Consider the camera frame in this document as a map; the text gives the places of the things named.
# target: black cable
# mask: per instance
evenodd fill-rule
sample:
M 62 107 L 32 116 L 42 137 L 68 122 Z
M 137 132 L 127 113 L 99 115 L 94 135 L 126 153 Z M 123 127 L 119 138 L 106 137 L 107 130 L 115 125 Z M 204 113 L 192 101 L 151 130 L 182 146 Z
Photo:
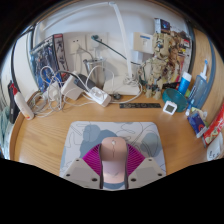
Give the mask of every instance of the black cable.
M 29 28 L 27 31 L 25 31 L 24 33 L 22 33 L 22 34 L 16 39 L 16 41 L 15 41 L 15 43 L 14 43 L 14 45 L 13 45 L 13 48 L 12 48 L 12 54 L 11 54 L 11 75 L 12 75 L 12 81 L 13 81 L 15 87 L 17 88 L 17 90 L 18 90 L 19 92 L 20 92 L 20 89 L 19 89 L 18 83 L 17 83 L 17 81 L 16 81 L 15 70 L 14 70 L 14 53 L 15 53 L 16 43 L 17 43 L 17 41 L 18 41 L 22 36 L 24 36 L 24 35 L 26 35 L 27 33 L 33 31 L 33 30 L 35 29 L 35 26 L 36 26 L 36 24 L 30 26 L 30 28 Z
M 117 52 L 116 50 L 114 50 L 113 48 L 111 48 L 110 46 L 108 46 L 107 44 L 105 44 L 105 43 L 103 43 L 103 42 L 97 40 L 97 38 L 98 38 L 97 35 L 93 35 L 93 36 L 91 36 L 91 39 L 95 40 L 96 42 L 98 42 L 98 43 L 100 43 L 100 44 L 103 44 L 104 46 L 108 47 L 109 49 L 111 49 L 111 50 L 114 51 L 115 53 L 119 54 L 122 58 L 124 58 L 124 59 L 127 60 L 127 58 L 126 58 L 124 55 L 122 55 L 121 53 Z

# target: blue container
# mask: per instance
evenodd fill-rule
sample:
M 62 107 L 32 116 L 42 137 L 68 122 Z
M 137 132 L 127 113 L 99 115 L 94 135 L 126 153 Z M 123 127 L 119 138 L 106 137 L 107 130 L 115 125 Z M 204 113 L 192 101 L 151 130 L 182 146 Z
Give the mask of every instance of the blue container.
M 183 112 L 187 109 L 187 99 L 184 97 L 184 95 L 182 95 L 179 91 L 175 89 L 166 89 L 163 92 L 162 99 L 164 103 L 166 103 L 166 101 L 171 101 L 177 104 L 176 112 Z
M 181 81 L 180 81 L 180 85 L 179 85 L 179 88 L 178 88 L 178 91 L 185 95 L 186 91 L 187 91 L 187 88 L 188 86 L 190 85 L 190 82 L 191 82 L 191 75 L 187 72 L 184 72 L 182 78 L 181 78 Z

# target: charger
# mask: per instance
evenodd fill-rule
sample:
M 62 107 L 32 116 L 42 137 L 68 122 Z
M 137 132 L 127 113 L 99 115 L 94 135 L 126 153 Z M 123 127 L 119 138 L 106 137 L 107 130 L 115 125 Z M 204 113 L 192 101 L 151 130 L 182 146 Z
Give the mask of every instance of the charger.
M 47 87 L 47 90 L 44 93 L 44 96 L 46 96 L 46 98 L 47 98 L 47 94 L 49 95 L 49 98 L 52 101 L 56 101 L 55 96 L 58 95 L 59 97 L 59 87 L 57 82 L 54 82 L 53 84 Z
M 72 100 L 77 100 L 80 94 L 83 92 L 83 89 L 78 87 L 76 83 L 77 78 L 70 75 L 64 86 L 61 88 L 61 94 L 66 95 Z
M 111 96 L 96 86 L 90 89 L 89 92 L 86 92 L 86 94 L 103 107 L 106 107 L 111 102 Z

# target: electrical outlet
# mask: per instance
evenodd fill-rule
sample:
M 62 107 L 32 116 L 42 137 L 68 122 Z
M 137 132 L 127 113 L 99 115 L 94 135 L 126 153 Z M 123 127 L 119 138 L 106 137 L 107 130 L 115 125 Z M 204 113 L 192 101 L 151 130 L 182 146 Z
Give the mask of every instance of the electrical outlet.
M 69 44 L 69 53 L 70 54 L 75 54 L 77 52 L 77 44 L 79 44 L 83 49 L 86 50 L 86 40 L 85 40 L 85 35 L 83 36 L 77 36 L 68 39 L 68 44 Z
M 94 46 L 98 47 L 98 48 L 105 47 L 102 44 L 99 44 L 99 45 L 96 44 L 97 42 L 91 39 L 92 35 L 98 35 L 100 41 L 102 41 L 103 43 L 107 44 L 107 38 L 108 38 L 108 34 L 107 33 L 98 33 L 98 32 L 96 32 L 96 33 L 87 34 L 87 50 L 88 51 L 93 51 L 94 50 Z

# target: wooden desk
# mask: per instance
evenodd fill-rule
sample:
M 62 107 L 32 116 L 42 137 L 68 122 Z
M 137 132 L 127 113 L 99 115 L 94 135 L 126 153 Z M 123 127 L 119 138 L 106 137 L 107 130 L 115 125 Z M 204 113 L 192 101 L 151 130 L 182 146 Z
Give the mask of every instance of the wooden desk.
M 122 100 L 129 98 L 131 96 L 125 96 Z M 81 97 L 77 104 L 84 102 L 87 100 Z M 164 106 L 162 99 L 156 101 L 144 95 L 133 101 L 137 102 L 160 103 Z M 195 137 L 185 113 L 170 116 L 162 108 L 120 109 L 119 104 L 110 104 L 106 108 L 88 104 L 82 107 L 65 105 L 63 111 L 46 118 L 35 117 L 31 121 L 21 121 L 21 116 L 18 118 L 19 125 L 15 125 L 18 136 L 12 137 L 11 155 L 14 154 L 15 161 L 37 166 L 55 175 L 59 175 L 65 139 L 74 121 L 154 122 L 159 130 L 168 175 L 189 165 L 207 161 L 202 140 Z

